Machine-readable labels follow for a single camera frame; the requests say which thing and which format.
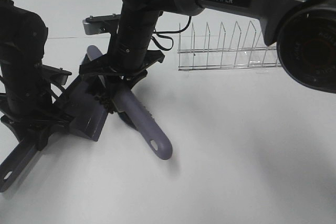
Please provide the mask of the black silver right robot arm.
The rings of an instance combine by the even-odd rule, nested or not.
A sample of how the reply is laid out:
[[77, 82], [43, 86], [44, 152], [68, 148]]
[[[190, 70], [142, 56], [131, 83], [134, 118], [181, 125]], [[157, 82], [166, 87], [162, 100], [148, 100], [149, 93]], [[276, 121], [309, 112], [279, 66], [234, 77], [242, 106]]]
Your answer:
[[259, 20], [264, 43], [276, 44], [288, 75], [310, 89], [335, 92], [335, 0], [122, 0], [108, 52], [80, 66], [82, 76], [136, 83], [162, 12], [196, 16], [205, 9]]

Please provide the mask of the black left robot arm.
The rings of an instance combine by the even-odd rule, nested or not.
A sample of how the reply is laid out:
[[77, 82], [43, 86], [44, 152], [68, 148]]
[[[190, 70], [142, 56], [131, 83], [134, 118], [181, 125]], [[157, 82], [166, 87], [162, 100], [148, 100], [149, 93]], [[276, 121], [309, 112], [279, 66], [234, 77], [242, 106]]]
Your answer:
[[42, 18], [1, 0], [1, 93], [3, 122], [19, 142], [41, 151], [54, 129], [73, 120], [62, 109], [69, 100], [64, 85], [71, 72], [44, 65], [48, 28]]

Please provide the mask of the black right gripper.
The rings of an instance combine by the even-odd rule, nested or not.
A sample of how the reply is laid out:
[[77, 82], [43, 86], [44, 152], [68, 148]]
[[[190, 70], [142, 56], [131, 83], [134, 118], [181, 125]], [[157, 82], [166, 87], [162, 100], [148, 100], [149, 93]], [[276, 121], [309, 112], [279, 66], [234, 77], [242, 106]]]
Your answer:
[[[162, 63], [164, 58], [160, 50], [147, 50], [144, 55], [103, 54], [81, 64], [79, 75], [85, 79], [98, 76], [102, 93], [111, 95], [116, 111], [125, 111], [122, 102], [125, 85], [120, 77], [136, 77], [153, 64]], [[107, 77], [113, 77], [111, 83]]]

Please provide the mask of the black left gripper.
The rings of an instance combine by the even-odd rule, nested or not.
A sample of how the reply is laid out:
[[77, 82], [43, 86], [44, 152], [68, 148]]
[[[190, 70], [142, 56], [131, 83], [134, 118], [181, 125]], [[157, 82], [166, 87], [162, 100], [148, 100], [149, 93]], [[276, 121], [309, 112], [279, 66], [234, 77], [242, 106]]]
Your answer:
[[15, 135], [19, 142], [25, 138], [35, 144], [36, 149], [41, 151], [47, 144], [49, 137], [56, 131], [68, 129], [74, 117], [65, 113], [56, 106], [51, 111], [33, 111], [29, 115], [14, 114], [7, 101], [7, 95], [1, 93], [1, 122], [6, 125]]

